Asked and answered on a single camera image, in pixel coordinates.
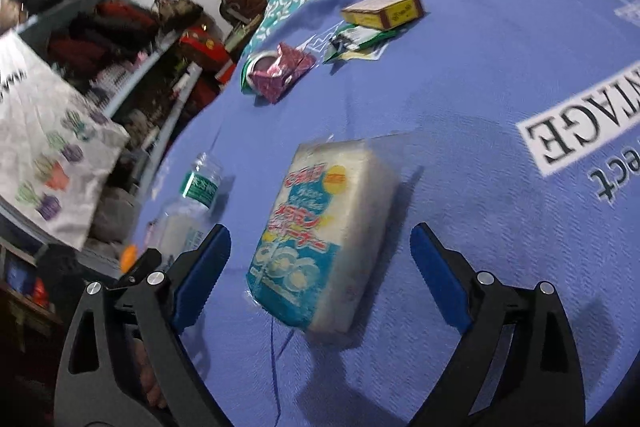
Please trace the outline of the person's right hand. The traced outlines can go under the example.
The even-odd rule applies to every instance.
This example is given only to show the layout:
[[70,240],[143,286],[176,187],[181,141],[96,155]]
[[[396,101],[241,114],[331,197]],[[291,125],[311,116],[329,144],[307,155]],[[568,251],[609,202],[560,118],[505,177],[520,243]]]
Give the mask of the person's right hand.
[[149,406],[159,407],[160,409],[167,407],[167,402],[163,392],[160,390],[160,385],[157,384],[144,343],[139,338],[134,338],[134,361],[136,362],[142,390],[149,402]]

